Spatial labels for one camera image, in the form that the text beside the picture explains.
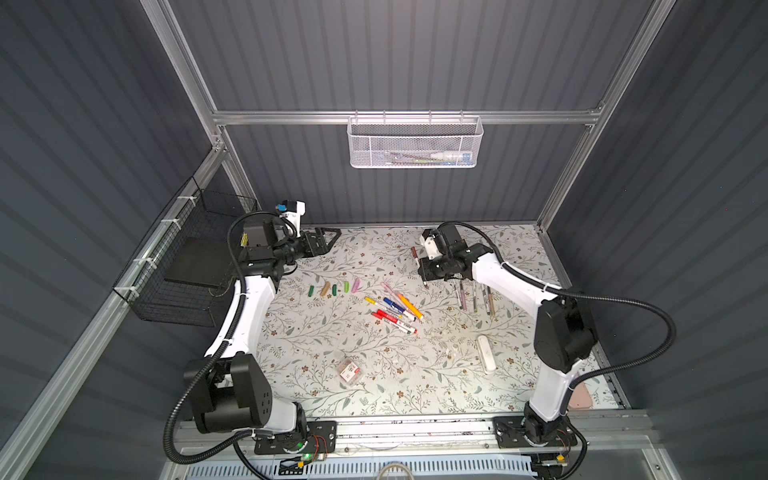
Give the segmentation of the purple highlighter pen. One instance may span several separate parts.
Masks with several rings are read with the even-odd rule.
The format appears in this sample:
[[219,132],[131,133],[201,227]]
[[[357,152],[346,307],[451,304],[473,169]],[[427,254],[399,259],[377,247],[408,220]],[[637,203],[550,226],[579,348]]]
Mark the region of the purple highlighter pen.
[[462,282],[459,282],[458,284],[457,295],[460,303],[460,308],[463,311],[467,311],[468,307],[467,307],[466,294],[465,294],[465,290]]

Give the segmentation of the dark green capped marker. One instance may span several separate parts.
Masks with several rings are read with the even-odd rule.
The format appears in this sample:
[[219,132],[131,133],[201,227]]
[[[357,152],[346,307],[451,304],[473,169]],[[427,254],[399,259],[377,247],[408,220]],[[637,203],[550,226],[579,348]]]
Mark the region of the dark green capped marker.
[[484,305],[484,311],[486,315],[490,318],[492,311],[491,311],[491,306],[488,300],[487,288],[484,286],[481,286],[480,290],[481,290],[481,297]]

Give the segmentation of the orange highlighter pen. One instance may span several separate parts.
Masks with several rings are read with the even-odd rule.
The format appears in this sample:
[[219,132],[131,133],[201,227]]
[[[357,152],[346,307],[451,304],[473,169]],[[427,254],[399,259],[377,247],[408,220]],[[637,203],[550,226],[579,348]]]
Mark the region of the orange highlighter pen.
[[405,308],[417,319],[421,320],[424,315],[412,304],[410,300],[408,300],[404,295],[401,293],[397,294],[398,299],[400,302],[405,306]]

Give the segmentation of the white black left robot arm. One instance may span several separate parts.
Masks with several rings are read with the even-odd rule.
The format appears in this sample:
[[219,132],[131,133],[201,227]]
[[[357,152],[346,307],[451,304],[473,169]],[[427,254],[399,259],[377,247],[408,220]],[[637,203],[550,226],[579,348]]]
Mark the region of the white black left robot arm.
[[199,432],[228,433],[246,428],[272,435],[300,432],[301,405],[274,397],[256,360],[262,327],[288,267],[329,253],[341,236],[337,228],[299,229],[299,213],[247,214],[228,232],[240,238],[229,248],[235,281],[232,304],[214,343],[184,372]]

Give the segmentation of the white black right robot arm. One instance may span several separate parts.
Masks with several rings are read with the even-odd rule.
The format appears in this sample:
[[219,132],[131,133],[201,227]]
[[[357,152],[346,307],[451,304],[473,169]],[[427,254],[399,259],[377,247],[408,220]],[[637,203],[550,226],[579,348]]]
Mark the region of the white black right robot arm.
[[499,284],[421,283],[406,251],[412,236],[408,229],[350,230],[314,263],[319,282],[361,281],[355,291],[314,296],[323,356],[350,355],[363,367],[353,386],[320,378],[311,390],[314,412],[399,417],[557,406],[535,348],[569,300],[536,304],[530,285],[506,298]]

